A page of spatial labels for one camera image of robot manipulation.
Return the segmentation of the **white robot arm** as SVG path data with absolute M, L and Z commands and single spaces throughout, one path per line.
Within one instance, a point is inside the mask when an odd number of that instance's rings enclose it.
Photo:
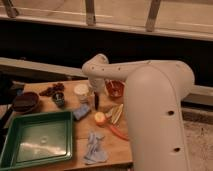
M 182 61 L 146 60 L 111 64 L 98 54 L 82 66 L 95 80 L 121 80 L 134 171 L 191 171 L 181 100 L 194 86 Z

